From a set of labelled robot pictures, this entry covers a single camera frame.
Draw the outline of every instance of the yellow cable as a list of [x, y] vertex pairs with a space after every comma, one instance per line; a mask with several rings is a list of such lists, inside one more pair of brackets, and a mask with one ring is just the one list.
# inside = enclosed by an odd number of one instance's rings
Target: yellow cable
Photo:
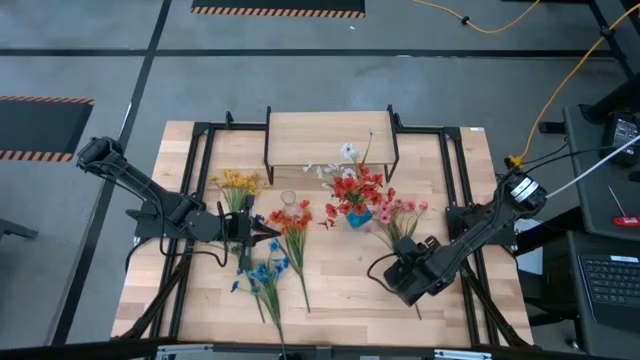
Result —
[[[431, 7], [433, 7], [433, 8], [436, 8], [436, 9], [440, 9], [440, 10], [446, 11], [446, 12], [448, 12], [449, 14], [451, 14], [451, 15], [453, 15], [453, 16], [455, 16], [455, 17], [457, 17], [457, 18], [458, 18], [458, 19], [460, 19], [460, 20], [464, 19], [464, 16], [462, 16], [462, 15], [458, 14], [457, 12], [455, 12], [455, 11], [453, 11], [453, 10], [449, 9], [449, 8], [448, 8], [448, 7], [446, 7], [446, 6], [433, 4], [433, 3], [426, 2], [426, 1], [422, 1], [422, 0], [412, 0], [412, 1], [413, 1], [413, 2], [415, 2], [415, 3], [418, 3], [418, 4], [427, 5], [427, 6], [431, 6]], [[491, 35], [491, 34], [501, 33], [501, 32], [503, 32], [503, 31], [507, 30], [508, 28], [512, 27], [513, 25], [515, 25], [518, 21], [520, 21], [523, 17], [525, 17], [525, 15], [527, 15], [527, 14], [529, 13], [529, 11], [531, 11], [531, 10], [532, 10], [534, 7], [536, 7], [536, 5], [538, 5], [539, 3], [540, 3], [540, 0], [536, 0], [536, 2], [534, 2], [533, 4], [531, 4], [531, 6], [529, 6], [529, 8], [528, 8], [525, 12], [523, 12], [523, 13], [522, 13], [522, 15], [518, 16], [515, 20], [513, 20], [513, 21], [512, 21], [512, 22], [510, 22], [509, 24], [507, 24], [507, 25], [505, 25], [505, 26], [501, 27], [500, 29], [496, 29], [496, 30], [484, 30], [484, 29], [481, 29], [481, 28], [479, 28], [479, 27], [475, 26], [471, 21], [467, 21], [467, 25], [469, 25], [469, 26], [470, 26], [471, 28], [473, 28], [474, 30], [479, 31], [479, 32], [481, 32], [481, 33], [483, 33], [483, 34], [489, 34], [489, 35]]]
[[[624, 13], [624, 15], [622, 15], [621, 17], [618, 18], [618, 20], [616, 20], [616, 22], [614, 22], [611, 26], [609, 26], [609, 30], [613, 30], [615, 29], [621, 22], [622, 20], [624, 20], [627, 16], [629, 16], [632, 12], [634, 12], [635, 10], [640, 9], [640, 4], [635, 5], [634, 7], [632, 7], [631, 9], [629, 9], [629, 11], [627, 11], [626, 13]], [[536, 132], [536, 128], [538, 127], [538, 124], [540, 123], [540, 120], [542, 119], [542, 117], [544, 116], [544, 114], [547, 112], [547, 109], [549, 108], [549, 106], [551, 105], [551, 103], [553, 103], [553, 100], [555, 100], [556, 96], [558, 96], [558, 93], [560, 92], [560, 90], [562, 90], [562, 88], [567, 84], [567, 82], [573, 77], [573, 75], [578, 72], [578, 70], [580, 70], [580, 68], [582, 67], [582, 65], [584, 65], [584, 63], [587, 61], [587, 59], [589, 58], [589, 56], [591, 56], [591, 54], [593, 53], [593, 51], [600, 46], [600, 44], [602, 44], [602, 42], [604, 41], [604, 37], [600, 37], [600, 39], [598, 39], [598, 41], [596, 41], [595, 44], [593, 44], [593, 46], [591, 47], [591, 49], [589, 49], [589, 51], [587, 51], [587, 53], [582, 57], [582, 59], [580, 60], [580, 62], [578, 63], [578, 65], [576, 65], [576, 67], [569, 73], [569, 75], [567, 75], [567, 77], [562, 81], [562, 83], [560, 83], [560, 86], [558, 86], [558, 88], [556, 89], [556, 91], [553, 92], [553, 95], [551, 95], [551, 98], [549, 99], [549, 101], [547, 101], [547, 103], [545, 104], [545, 106], [542, 108], [542, 111], [540, 112], [540, 114], [538, 115], [538, 118], [536, 119], [536, 122], [533, 124], [533, 127], [531, 128], [531, 132], [529, 133], [529, 138], [527, 139], [527, 145], [524, 148], [524, 152], [520, 155], [520, 156], [513, 156], [513, 155], [509, 155], [509, 160], [511, 160], [511, 163], [515, 166], [520, 166], [522, 164], [522, 160], [524, 160], [524, 158], [529, 154], [529, 149], [531, 148], [531, 141], [533, 140], [533, 135]]]

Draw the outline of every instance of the white cable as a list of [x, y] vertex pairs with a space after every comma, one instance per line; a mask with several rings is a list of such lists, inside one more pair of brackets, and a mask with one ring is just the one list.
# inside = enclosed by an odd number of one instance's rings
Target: white cable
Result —
[[624, 149], [628, 148], [629, 146], [631, 146], [631, 144], [633, 144], [634, 142], [636, 142], [638, 140], [640, 140], [640, 135], [636, 136], [633, 140], [631, 140], [628, 143], [624, 144], [624, 146], [622, 146], [621, 148], [619, 148], [616, 151], [612, 152], [611, 154], [607, 155], [607, 157], [605, 157], [604, 159], [598, 161], [597, 164], [593, 165], [589, 170], [587, 170], [584, 173], [580, 174], [580, 176], [578, 176], [577, 178], [575, 178], [572, 181], [570, 181], [567, 185], [565, 185], [565, 186], [561, 187], [560, 189], [558, 189], [558, 190], [552, 192], [551, 194], [547, 195], [547, 199], [551, 199], [552, 197], [554, 197], [554, 196], [558, 195], [559, 193], [561, 193], [562, 191], [566, 190], [569, 186], [571, 186], [571, 185], [577, 183], [578, 181], [582, 180], [583, 177], [589, 175], [598, 166], [604, 164], [609, 159], [611, 159], [612, 157], [616, 156], [619, 152], [621, 152]]

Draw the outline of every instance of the wooden platform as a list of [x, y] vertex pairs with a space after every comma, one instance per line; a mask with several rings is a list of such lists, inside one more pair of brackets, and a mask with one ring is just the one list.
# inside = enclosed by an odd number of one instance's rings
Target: wooden platform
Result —
[[[193, 122], [168, 122], [166, 125], [153, 179], [169, 190], [179, 189], [192, 127]], [[478, 203], [488, 201], [495, 188], [495, 179], [485, 134], [477, 128], [463, 128], [461, 131], [474, 200]], [[416, 239], [433, 234], [446, 243], [444, 208], [447, 195], [437, 136], [402, 134], [398, 135], [398, 144], [400, 162], [390, 186], [395, 187], [400, 197], [427, 200], [430, 204], [428, 213], [419, 223]], [[453, 144], [450, 145], [452, 164], [456, 169]], [[264, 133], [261, 131], [216, 131], [210, 175], [224, 168], [233, 168], [258, 171], [266, 176], [261, 161], [263, 147]], [[382, 169], [375, 167], [374, 171], [381, 172]], [[454, 176], [458, 197], [461, 198], [457, 173]], [[303, 294], [294, 272], [285, 273], [279, 282], [287, 344], [469, 346], [459, 277], [438, 296], [424, 295], [420, 299], [418, 305], [423, 320], [419, 320], [414, 308], [407, 308], [399, 298], [366, 277], [367, 267], [374, 259], [388, 253], [388, 248], [373, 235], [351, 230], [345, 222], [329, 231], [316, 225], [317, 221], [325, 219], [324, 204], [329, 196], [312, 174], [305, 174], [295, 166], [282, 168], [276, 172], [276, 177], [275, 185], [256, 199], [254, 213], [267, 215], [280, 208], [281, 191], [294, 189], [299, 199], [311, 201], [314, 216], [305, 257], [311, 313], [305, 310]], [[213, 186], [208, 186], [205, 200], [210, 209], [214, 208], [211, 205], [220, 198], [219, 195]], [[266, 243], [259, 244], [254, 257], [266, 257], [267, 246]], [[209, 245], [199, 244], [197, 247], [217, 251]], [[531, 342], [515, 262], [500, 247], [486, 246], [483, 251], [493, 300], [520, 336]], [[129, 329], [149, 305], [156, 294], [163, 263], [157, 240], [150, 241], [133, 256], [113, 335]], [[390, 263], [391, 259], [382, 262], [374, 274], [381, 276]], [[194, 257], [179, 340], [245, 344], [279, 342], [270, 319], [267, 324], [262, 324], [253, 297], [242, 292], [230, 293], [231, 284], [236, 279], [236, 266], [234, 257], [224, 269], [219, 268], [210, 256]], [[170, 299], [161, 334], [167, 334], [172, 308]], [[477, 301], [476, 314], [481, 338], [486, 342], [483, 313]]]
[[389, 117], [388, 111], [271, 113], [269, 165], [348, 162], [340, 153], [342, 145], [351, 143], [364, 155], [369, 129], [375, 134], [367, 164], [392, 164], [395, 153]]

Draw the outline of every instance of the wooden table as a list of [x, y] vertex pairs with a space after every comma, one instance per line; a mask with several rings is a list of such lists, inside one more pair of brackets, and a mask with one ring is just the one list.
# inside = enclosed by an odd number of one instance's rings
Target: wooden table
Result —
[[[153, 179], [168, 190], [179, 191], [193, 124], [172, 121], [166, 125]], [[474, 200], [478, 203], [489, 201], [495, 189], [495, 178], [484, 131], [462, 128], [461, 132]], [[447, 243], [444, 208], [448, 199], [438, 138], [433, 135], [398, 134], [398, 145], [400, 162], [390, 186], [398, 191], [398, 196], [416, 201], [426, 200], [430, 206], [418, 225], [415, 238], [424, 239], [433, 234], [441, 242]], [[452, 144], [450, 148], [451, 163], [457, 169]], [[231, 168], [257, 171], [266, 176], [262, 163], [263, 150], [262, 131], [218, 130], [209, 174], [219, 174], [222, 169]], [[382, 169], [378, 167], [373, 170], [381, 172]], [[325, 219], [324, 204], [329, 196], [312, 174], [305, 174], [296, 166], [282, 168], [277, 177], [275, 185], [257, 197], [254, 214], [268, 215], [270, 211], [281, 208], [282, 190], [294, 189], [299, 200], [311, 201], [314, 216], [307, 235], [305, 256], [311, 313], [306, 312], [296, 274], [288, 271], [279, 281], [287, 344], [399, 347], [470, 345], [459, 277], [438, 296], [425, 294], [418, 301], [422, 315], [422, 320], [419, 320], [414, 308], [408, 308], [399, 298], [366, 277], [366, 269], [371, 262], [388, 253], [388, 248], [375, 236], [352, 230], [344, 221], [330, 230], [317, 225], [317, 221]], [[458, 197], [462, 198], [456, 170], [454, 177]], [[195, 189], [196, 178], [197, 174], [194, 174], [191, 189]], [[214, 209], [211, 205], [219, 199], [219, 192], [212, 184], [208, 185], [205, 201], [210, 205], [209, 208]], [[254, 258], [266, 257], [267, 247], [266, 243], [258, 244]], [[196, 248], [217, 251], [206, 244], [197, 244]], [[514, 260], [498, 246], [485, 246], [483, 251], [493, 300], [519, 335], [532, 342]], [[392, 262], [388, 260], [379, 264], [374, 275], [382, 276], [384, 269]], [[157, 292], [163, 263], [164, 257], [158, 251], [157, 240], [149, 241], [132, 257], [113, 325], [113, 335], [128, 330], [149, 305]], [[268, 319], [266, 324], [261, 322], [254, 298], [247, 293], [230, 292], [231, 284], [236, 279], [236, 267], [233, 256], [223, 269], [210, 256], [196, 255], [193, 258], [179, 340], [279, 343], [271, 320]], [[165, 307], [161, 335], [168, 332], [172, 302], [169, 299]], [[486, 342], [484, 315], [477, 300], [475, 309], [481, 339]]]

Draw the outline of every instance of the clear glass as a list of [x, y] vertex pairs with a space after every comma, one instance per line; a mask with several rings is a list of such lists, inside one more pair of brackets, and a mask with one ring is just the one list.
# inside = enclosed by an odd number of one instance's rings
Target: clear glass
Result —
[[296, 202], [296, 192], [293, 190], [285, 190], [280, 194], [280, 200], [284, 203], [282, 209], [288, 216], [302, 215], [302, 209]]

